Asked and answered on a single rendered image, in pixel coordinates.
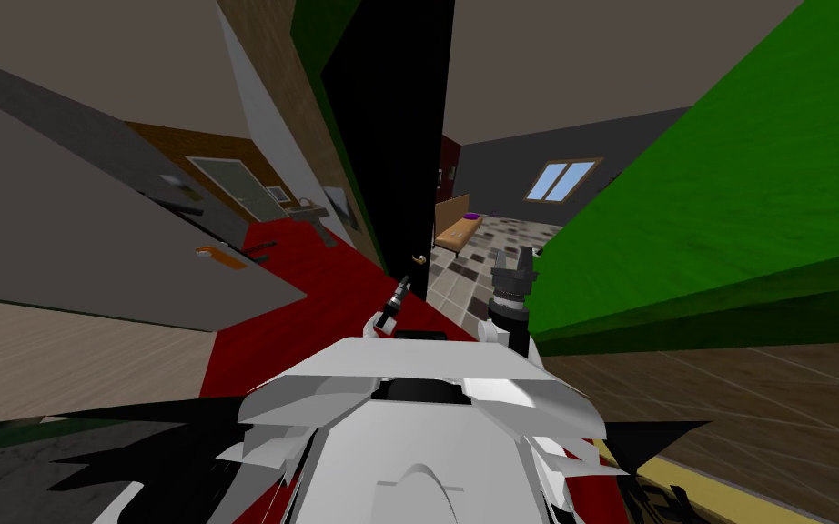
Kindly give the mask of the orange bench with purple cushion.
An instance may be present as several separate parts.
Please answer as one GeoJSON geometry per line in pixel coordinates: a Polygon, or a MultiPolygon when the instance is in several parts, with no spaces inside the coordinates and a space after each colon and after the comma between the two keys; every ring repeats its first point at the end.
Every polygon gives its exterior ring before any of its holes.
{"type": "Polygon", "coordinates": [[[469,194],[435,204],[434,246],[458,255],[482,222],[483,216],[470,212],[469,194]]]}

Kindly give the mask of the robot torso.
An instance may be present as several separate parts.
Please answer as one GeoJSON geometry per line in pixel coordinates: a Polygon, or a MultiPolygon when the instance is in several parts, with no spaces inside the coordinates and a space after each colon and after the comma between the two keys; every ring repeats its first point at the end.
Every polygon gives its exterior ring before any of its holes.
{"type": "Polygon", "coordinates": [[[619,474],[595,447],[605,424],[507,342],[343,338],[261,383],[207,524],[238,524],[278,483],[278,524],[585,524],[566,481],[619,474]]]}

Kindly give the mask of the grey picture on wall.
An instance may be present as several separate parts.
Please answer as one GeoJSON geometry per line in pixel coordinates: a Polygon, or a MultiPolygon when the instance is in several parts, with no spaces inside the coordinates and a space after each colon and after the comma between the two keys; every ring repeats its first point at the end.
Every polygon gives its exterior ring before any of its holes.
{"type": "Polygon", "coordinates": [[[362,227],[360,227],[354,215],[344,188],[341,186],[323,186],[323,190],[340,222],[356,233],[362,232],[362,227]]]}

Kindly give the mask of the window with brown frame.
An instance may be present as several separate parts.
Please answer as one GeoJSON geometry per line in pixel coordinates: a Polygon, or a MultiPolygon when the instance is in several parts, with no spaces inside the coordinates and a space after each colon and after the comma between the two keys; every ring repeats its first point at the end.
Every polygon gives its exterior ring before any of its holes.
{"type": "Polygon", "coordinates": [[[602,162],[602,157],[547,161],[524,199],[537,203],[565,203],[602,162]]]}

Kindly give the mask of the grey wall sink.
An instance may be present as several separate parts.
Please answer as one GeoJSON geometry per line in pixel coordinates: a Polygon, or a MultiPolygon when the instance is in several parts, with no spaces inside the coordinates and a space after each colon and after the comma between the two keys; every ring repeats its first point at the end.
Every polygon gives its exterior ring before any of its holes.
{"type": "Polygon", "coordinates": [[[320,207],[310,199],[302,197],[298,200],[297,207],[288,207],[285,211],[294,221],[308,222],[313,226],[326,247],[336,247],[338,245],[337,239],[320,223],[321,218],[329,217],[329,212],[325,207],[320,207]]]}

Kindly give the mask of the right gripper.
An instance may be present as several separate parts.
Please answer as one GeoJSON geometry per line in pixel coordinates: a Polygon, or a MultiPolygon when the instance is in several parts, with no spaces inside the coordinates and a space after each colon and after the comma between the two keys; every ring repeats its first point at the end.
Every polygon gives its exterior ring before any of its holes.
{"type": "Polygon", "coordinates": [[[495,290],[500,291],[531,291],[532,284],[539,273],[533,271],[532,247],[521,247],[516,268],[508,268],[507,253],[498,250],[495,267],[491,269],[491,280],[495,290]]]}

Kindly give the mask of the black door leaf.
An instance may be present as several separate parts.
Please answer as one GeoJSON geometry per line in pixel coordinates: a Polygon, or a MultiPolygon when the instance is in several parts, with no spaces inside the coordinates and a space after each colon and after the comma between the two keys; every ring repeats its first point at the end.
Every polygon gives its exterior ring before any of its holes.
{"type": "Polygon", "coordinates": [[[323,82],[389,275],[427,296],[456,0],[360,0],[323,82]],[[427,258],[419,265],[412,257],[427,258]]]}

